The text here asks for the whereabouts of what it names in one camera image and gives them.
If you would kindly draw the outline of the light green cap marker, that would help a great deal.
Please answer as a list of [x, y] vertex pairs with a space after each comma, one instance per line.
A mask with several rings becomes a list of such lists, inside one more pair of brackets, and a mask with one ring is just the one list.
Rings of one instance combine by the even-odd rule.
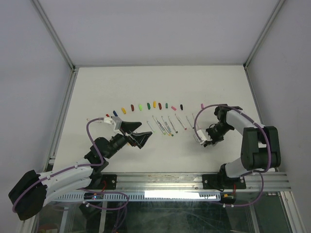
[[150, 127], [151, 131], [152, 131], [153, 133], [155, 133], [156, 131], [155, 131], [155, 129], [152, 127], [151, 123], [150, 123], [149, 121], [146, 121], [146, 122], [147, 122], [148, 126]]

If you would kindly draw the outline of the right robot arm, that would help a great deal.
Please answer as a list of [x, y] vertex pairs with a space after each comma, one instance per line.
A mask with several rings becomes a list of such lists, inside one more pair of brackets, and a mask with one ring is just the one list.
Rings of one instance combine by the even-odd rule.
[[224, 141], [229, 131], [236, 130], [242, 136], [240, 157], [221, 166], [217, 176], [219, 186], [228, 188], [236, 178], [253, 172], [264, 173], [280, 166], [281, 153], [276, 127], [256, 123], [240, 107], [217, 106], [214, 115], [218, 122], [198, 131], [204, 147]]

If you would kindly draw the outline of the yellow cap marker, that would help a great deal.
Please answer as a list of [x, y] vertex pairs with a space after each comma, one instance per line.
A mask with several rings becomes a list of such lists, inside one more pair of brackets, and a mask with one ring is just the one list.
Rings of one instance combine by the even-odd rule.
[[166, 128], [162, 125], [162, 123], [156, 118], [156, 120], [160, 123], [160, 125], [163, 127], [163, 129], [166, 132], [166, 135], [170, 136], [169, 133], [167, 132]]

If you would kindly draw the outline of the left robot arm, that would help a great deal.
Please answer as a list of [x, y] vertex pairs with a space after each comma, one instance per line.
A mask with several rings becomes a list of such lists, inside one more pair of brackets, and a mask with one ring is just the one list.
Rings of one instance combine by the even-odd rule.
[[104, 137], [93, 139], [89, 137], [92, 146], [90, 151], [71, 166], [37, 173], [34, 170], [26, 172], [8, 197], [12, 203], [12, 211], [20, 220], [28, 220], [41, 211], [53, 199], [72, 190], [81, 188], [98, 188], [102, 183], [102, 171], [109, 165], [109, 159], [125, 145], [143, 148], [152, 132], [137, 133], [141, 122], [122, 121], [117, 116], [99, 117], [90, 120], [86, 125], [90, 136], [90, 124], [96, 121], [109, 124], [115, 133], [111, 139]]

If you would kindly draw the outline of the pink cap marker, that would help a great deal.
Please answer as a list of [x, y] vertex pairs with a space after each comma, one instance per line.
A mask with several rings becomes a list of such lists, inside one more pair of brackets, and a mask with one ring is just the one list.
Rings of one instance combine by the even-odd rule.
[[175, 117], [176, 117], [176, 119], [178, 120], [178, 122], [180, 123], [180, 125], [182, 126], [182, 128], [183, 128], [184, 130], [187, 130], [185, 124], [184, 124], [183, 121], [182, 121], [182, 119], [181, 119], [177, 114], [175, 114]]

